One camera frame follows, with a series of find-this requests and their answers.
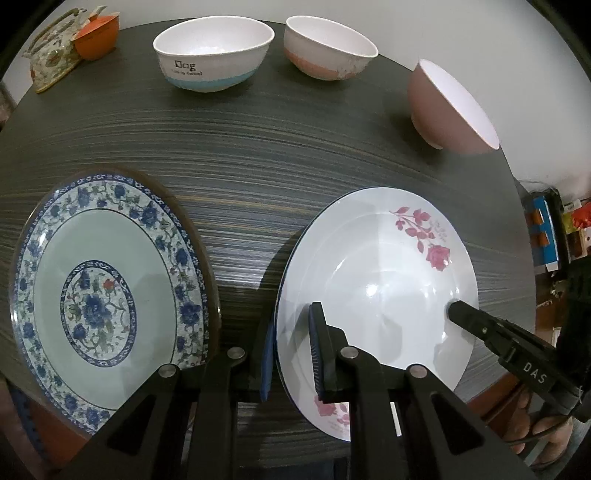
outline plate rim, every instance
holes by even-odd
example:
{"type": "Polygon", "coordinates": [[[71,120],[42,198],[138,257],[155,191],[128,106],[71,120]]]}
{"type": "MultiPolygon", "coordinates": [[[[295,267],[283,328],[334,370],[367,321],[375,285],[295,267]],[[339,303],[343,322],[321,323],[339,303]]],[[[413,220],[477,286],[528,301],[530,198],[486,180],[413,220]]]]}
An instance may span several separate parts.
{"type": "Polygon", "coordinates": [[[16,298],[15,295],[18,293],[16,284],[16,273],[19,267],[18,259],[20,257],[20,252],[23,247],[23,242],[27,237],[29,230],[31,229],[31,225],[36,220],[39,212],[53,197],[56,190],[62,189],[70,185],[73,181],[80,180],[91,175],[100,174],[121,175],[124,177],[132,178],[133,180],[141,183],[144,187],[148,188],[155,195],[157,195],[170,208],[171,213],[176,215],[179,222],[181,223],[182,228],[187,232],[189,236],[189,241],[193,245],[194,254],[197,257],[197,261],[199,262],[199,267],[203,276],[203,284],[205,286],[205,292],[207,295],[207,313],[209,317],[207,328],[207,331],[209,332],[209,341],[207,343],[207,360],[212,359],[219,350],[219,338],[222,322],[217,282],[215,280],[215,276],[213,273],[211,263],[209,261],[209,256],[207,254],[205,245],[201,240],[201,237],[197,231],[197,228],[195,227],[195,224],[190,219],[190,217],[188,216],[182,205],[179,203],[177,198],[173,194],[171,194],[166,189],[166,187],[164,187],[164,185],[162,185],[158,180],[134,168],[124,167],[112,163],[105,163],[100,166],[88,167],[84,170],[77,171],[67,176],[60,182],[54,184],[53,187],[41,198],[41,200],[37,202],[35,209],[27,218],[27,221],[24,223],[24,226],[21,229],[21,233],[18,236],[14,253],[12,255],[12,261],[8,271],[9,315],[11,318],[12,333],[15,339],[18,353],[21,359],[24,360],[24,365],[26,365],[29,375],[31,375],[35,379],[35,383],[40,387],[40,390],[43,392],[44,396],[47,397],[51,405],[54,408],[56,408],[66,419],[68,419],[69,423],[75,425],[78,429],[83,430],[86,433],[90,433],[91,435],[95,434],[96,431],[91,430],[85,425],[81,424],[76,419],[74,419],[66,410],[64,410],[62,406],[59,405],[56,402],[56,400],[51,396],[50,392],[46,389],[45,385],[43,385],[39,377],[37,377],[37,375],[35,374],[31,361],[29,360],[28,355],[25,352],[25,346],[21,332],[16,327],[17,324],[15,323],[14,319],[14,308],[16,298]]]}
{"type": "MultiPolygon", "coordinates": [[[[409,190],[405,190],[405,189],[401,189],[398,187],[391,187],[391,186],[386,186],[386,185],[374,185],[374,186],[369,186],[369,187],[361,187],[355,190],[351,190],[347,193],[344,193],[343,195],[339,196],[338,198],[336,198],[335,200],[333,200],[332,202],[330,202],[328,205],[326,205],[321,211],[319,211],[314,218],[310,221],[310,223],[306,226],[306,228],[304,228],[304,230],[302,231],[300,237],[298,238],[297,242],[294,245],[293,250],[290,253],[289,258],[287,259],[287,263],[285,264],[285,268],[283,270],[283,274],[281,275],[281,281],[279,283],[279,288],[277,290],[277,298],[275,300],[275,308],[273,309],[273,354],[275,356],[275,365],[277,367],[277,372],[279,373],[279,378],[281,379],[281,385],[283,386],[283,389],[285,390],[285,393],[287,394],[287,397],[290,399],[290,402],[292,403],[292,405],[296,408],[296,410],[300,413],[300,415],[304,418],[304,420],[306,422],[308,422],[308,424],[310,424],[312,427],[314,427],[315,429],[321,431],[322,433],[324,433],[325,435],[329,435],[332,438],[336,439],[336,440],[340,440],[341,442],[347,442],[347,440],[336,437],[330,433],[325,432],[324,430],[321,430],[320,428],[318,428],[316,425],[314,425],[310,420],[308,420],[308,418],[306,417],[306,415],[304,415],[304,413],[300,410],[299,406],[297,405],[296,401],[293,399],[293,397],[290,394],[289,389],[287,388],[287,385],[285,384],[285,379],[283,377],[283,372],[281,370],[281,365],[280,365],[280,361],[279,361],[279,352],[277,350],[277,314],[279,311],[279,300],[281,297],[281,292],[283,291],[283,285],[285,282],[285,276],[287,274],[287,269],[291,264],[291,260],[293,259],[294,254],[296,253],[296,250],[298,248],[298,246],[300,245],[301,240],[304,238],[306,232],[312,227],[312,225],[314,225],[314,223],[316,222],[316,220],[318,220],[318,218],[320,217],[320,215],[322,215],[326,210],[328,210],[329,207],[331,207],[332,205],[334,205],[336,202],[342,200],[343,198],[345,198],[346,196],[349,196],[351,194],[354,194],[356,192],[361,192],[363,190],[371,190],[371,189],[389,189],[389,190],[399,190],[401,192],[406,192],[406,193],[410,193],[412,195],[416,195],[417,197],[425,200],[427,203],[433,205],[429,200],[427,200],[426,198],[420,196],[417,193],[411,192],[409,190]]],[[[443,214],[443,212],[441,212],[435,205],[433,205],[433,207],[440,212],[444,218],[447,220],[447,217],[443,214]]],[[[455,229],[455,227],[453,227],[453,230],[455,231],[455,233],[458,235],[458,237],[460,238],[462,245],[464,246],[464,249],[466,250],[466,253],[468,254],[468,258],[470,259],[470,264],[472,266],[472,271],[474,273],[474,279],[476,281],[476,295],[478,296],[478,282],[476,280],[476,272],[474,271],[474,265],[472,264],[472,259],[470,258],[470,254],[468,253],[468,250],[466,248],[466,245],[464,244],[464,240],[462,240],[462,237],[460,237],[460,234],[457,233],[457,230],[455,229]]]]}

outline white bowl with blue base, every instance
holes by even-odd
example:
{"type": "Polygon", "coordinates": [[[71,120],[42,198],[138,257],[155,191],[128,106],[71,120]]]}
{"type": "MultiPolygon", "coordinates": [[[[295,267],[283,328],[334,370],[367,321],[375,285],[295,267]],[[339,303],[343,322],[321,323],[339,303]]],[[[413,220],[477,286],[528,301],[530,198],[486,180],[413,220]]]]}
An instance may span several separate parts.
{"type": "Polygon", "coordinates": [[[174,86],[218,92],[255,73],[274,37],[263,22],[223,15],[174,25],[153,46],[164,77],[174,86]]]}

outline blue floral pattern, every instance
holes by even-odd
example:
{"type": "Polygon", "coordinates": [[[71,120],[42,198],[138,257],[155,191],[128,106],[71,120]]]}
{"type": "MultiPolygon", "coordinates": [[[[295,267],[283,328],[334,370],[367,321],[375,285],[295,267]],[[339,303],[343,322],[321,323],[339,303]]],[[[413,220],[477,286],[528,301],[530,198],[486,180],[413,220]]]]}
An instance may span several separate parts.
{"type": "Polygon", "coordinates": [[[60,314],[70,345],[88,363],[112,367],[129,355],[137,331],[135,303],[108,263],[88,260],[72,270],[61,291],[60,314]]]}
{"type": "MultiPolygon", "coordinates": [[[[31,223],[19,251],[11,299],[12,323],[29,369],[37,377],[46,396],[64,415],[89,433],[100,429],[115,410],[93,405],[81,398],[53,369],[37,337],[35,323],[38,319],[34,312],[33,288],[39,260],[52,235],[72,216],[92,209],[109,209],[125,215],[150,237],[160,253],[167,267],[177,310],[177,337],[171,348],[171,362],[180,368],[201,364],[207,358],[209,343],[207,294],[199,262],[188,233],[164,201],[134,179],[116,174],[87,176],[56,190],[31,223]]],[[[87,345],[90,345],[89,339],[93,339],[93,345],[98,340],[102,342],[98,331],[109,334],[109,322],[113,326],[113,338],[117,339],[113,320],[121,315],[122,310],[109,305],[107,290],[113,288],[111,299],[114,299],[114,291],[117,288],[123,289],[123,282],[114,282],[115,275],[106,269],[103,269],[105,276],[101,277],[99,269],[96,266],[83,267],[69,282],[66,280],[71,288],[65,286],[64,331],[69,333],[69,340],[77,346],[82,344],[82,340],[87,345]],[[100,281],[106,279],[107,274],[111,275],[113,285],[108,283],[105,287],[105,281],[100,281]],[[95,282],[95,277],[99,278],[98,283],[95,282]],[[74,289],[78,292],[75,302],[73,297],[67,298],[68,293],[72,296],[74,289]]],[[[119,304],[118,299],[119,293],[117,301],[112,303],[127,308],[126,311],[129,312],[129,304],[126,301],[119,304]]],[[[126,320],[119,320],[119,323],[124,325],[126,320]]],[[[119,353],[130,337],[131,330],[127,340],[122,341],[124,346],[119,353]]],[[[101,346],[96,350],[99,355],[109,357],[106,360],[109,361],[119,354],[117,351],[121,343],[113,345],[113,350],[107,343],[109,342],[102,344],[106,346],[104,351],[101,346]]],[[[90,351],[88,357],[97,359],[93,356],[96,350],[90,351]]]]}

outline floral teapot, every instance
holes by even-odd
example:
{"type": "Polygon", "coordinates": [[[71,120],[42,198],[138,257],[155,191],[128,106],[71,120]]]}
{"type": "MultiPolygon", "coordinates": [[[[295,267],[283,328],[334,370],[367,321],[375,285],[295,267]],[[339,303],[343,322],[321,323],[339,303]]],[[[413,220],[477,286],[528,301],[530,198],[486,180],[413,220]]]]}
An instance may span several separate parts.
{"type": "Polygon", "coordinates": [[[45,27],[22,56],[31,59],[31,78],[37,93],[70,73],[82,58],[72,37],[82,28],[84,8],[72,8],[45,27]]]}

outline bowl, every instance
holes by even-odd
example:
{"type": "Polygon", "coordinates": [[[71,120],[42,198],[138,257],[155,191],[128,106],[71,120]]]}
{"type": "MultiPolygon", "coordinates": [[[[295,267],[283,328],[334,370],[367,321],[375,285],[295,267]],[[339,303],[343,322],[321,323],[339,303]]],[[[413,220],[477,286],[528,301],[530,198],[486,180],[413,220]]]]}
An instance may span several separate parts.
{"type": "Polygon", "coordinates": [[[286,21],[285,56],[302,72],[320,80],[343,80],[361,72],[378,56],[361,33],[326,18],[298,15],[286,21]]]}
{"type": "Polygon", "coordinates": [[[499,137],[485,111],[460,82],[439,65],[419,60],[408,84],[414,128],[434,148],[459,154],[499,148],[499,137]]]}
{"type": "Polygon", "coordinates": [[[223,15],[174,25],[153,46],[162,73],[174,86],[218,92],[255,73],[274,37],[263,22],[223,15]]]}
{"type": "Polygon", "coordinates": [[[72,42],[85,60],[98,60],[115,47],[119,35],[119,12],[89,17],[89,23],[74,35],[72,42]]]}

